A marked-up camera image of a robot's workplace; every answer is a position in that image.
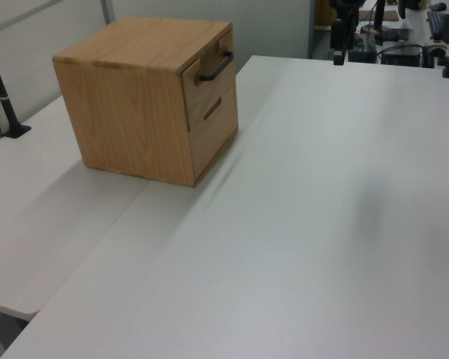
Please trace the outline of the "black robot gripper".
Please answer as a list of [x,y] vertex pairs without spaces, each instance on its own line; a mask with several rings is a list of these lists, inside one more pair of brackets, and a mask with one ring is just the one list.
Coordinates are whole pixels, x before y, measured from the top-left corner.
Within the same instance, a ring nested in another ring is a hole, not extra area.
[[337,19],[331,26],[331,49],[336,66],[343,66],[346,51],[354,47],[358,12],[363,4],[364,0],[329,0],[329,6],[337,11]]

